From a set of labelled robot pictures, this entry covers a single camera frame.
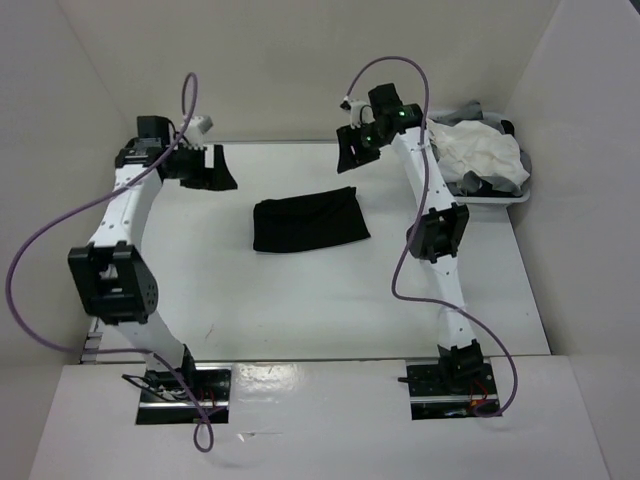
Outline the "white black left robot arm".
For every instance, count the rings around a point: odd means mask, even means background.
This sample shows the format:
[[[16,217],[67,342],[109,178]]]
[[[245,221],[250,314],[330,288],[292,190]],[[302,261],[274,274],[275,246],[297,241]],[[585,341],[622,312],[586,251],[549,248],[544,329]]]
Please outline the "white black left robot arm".
[[[141,116],[138,135],[115,158],[116,197],[87,245],[74,247],[68,265],[85,312],[114,327],[142,351],[153,385],[180,400],[198,390],[199,375],[188,347],[170,331],[158,311],[159,287],[141,254],[151,207],[163,183],[176,180],[196,190],[227,191],[238,185],[228,170],[224,149],[206,146],[208,116],[182,125],[178,139],[171,121]]]

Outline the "black skirt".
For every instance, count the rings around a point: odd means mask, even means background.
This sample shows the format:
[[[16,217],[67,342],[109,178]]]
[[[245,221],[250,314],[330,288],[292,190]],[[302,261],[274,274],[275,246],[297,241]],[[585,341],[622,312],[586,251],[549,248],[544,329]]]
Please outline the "black skirt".
[[[253,249],[290,254],[346,245],[371,237],[357,189],[263,200],[253,210]]]

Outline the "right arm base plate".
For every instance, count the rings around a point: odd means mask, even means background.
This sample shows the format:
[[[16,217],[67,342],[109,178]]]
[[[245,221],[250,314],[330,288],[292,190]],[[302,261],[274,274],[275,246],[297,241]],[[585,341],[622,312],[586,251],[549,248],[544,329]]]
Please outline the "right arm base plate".
[[[474,418],[476,408],[480,413],[495,414],[501,407],[489,362],[479,373],[452,386],[445,383],[435,360],[407,362],[405,368],[398,382],[408,387],[413,420]]]

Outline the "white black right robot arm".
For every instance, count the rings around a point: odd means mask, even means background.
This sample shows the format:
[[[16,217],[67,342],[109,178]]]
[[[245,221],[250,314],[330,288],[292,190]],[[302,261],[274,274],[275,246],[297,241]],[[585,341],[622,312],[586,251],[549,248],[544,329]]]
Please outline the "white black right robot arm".
[[[421,107],[404,104],[394,84],[370,90],[367,102],[345,97],[340,108],[350,115],[350,123],[337,130],[337,172],[376,161],[389,146],[403,165],[416,197],[416,219],[407,230],[401,259],[419,261],[435,281],[437,292],[430,302],[440,307],[440,313],[437,370],[409,383],[461,395],[473,385],[484,364],[477,336],[463,313],[458,275],[458,253],[469,210],[456,202],[444,181]]]

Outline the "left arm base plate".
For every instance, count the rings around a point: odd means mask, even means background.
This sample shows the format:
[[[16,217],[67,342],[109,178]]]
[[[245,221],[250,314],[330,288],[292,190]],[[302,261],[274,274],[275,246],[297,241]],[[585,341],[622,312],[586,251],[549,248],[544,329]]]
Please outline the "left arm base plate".
[[[193,424],[200,419],[185,389],[168,372],[146,371],[143,375],[122,374],[121,378],[139,390],[137,425]],[[232,369],[229,364],[196,365],[185,379],[212,424],[226,424]]]

